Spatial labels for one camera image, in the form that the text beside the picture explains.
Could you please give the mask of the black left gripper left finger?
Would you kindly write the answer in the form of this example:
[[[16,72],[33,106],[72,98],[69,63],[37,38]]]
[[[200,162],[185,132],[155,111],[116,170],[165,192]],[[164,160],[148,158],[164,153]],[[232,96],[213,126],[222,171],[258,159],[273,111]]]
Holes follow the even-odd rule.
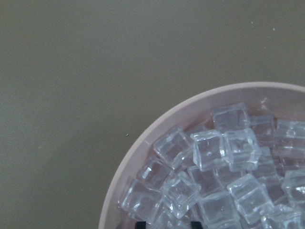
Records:
[[[135,229],[146,229],[146,222],[145,221],[137,221],[134,225]]]

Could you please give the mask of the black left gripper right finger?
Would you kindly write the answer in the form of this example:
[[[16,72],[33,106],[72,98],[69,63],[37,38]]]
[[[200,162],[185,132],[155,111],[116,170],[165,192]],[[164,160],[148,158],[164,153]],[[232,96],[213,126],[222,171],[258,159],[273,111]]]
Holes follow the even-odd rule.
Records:
[[[203,229],[203,226],[199,221],[191,221],[191,229]]]

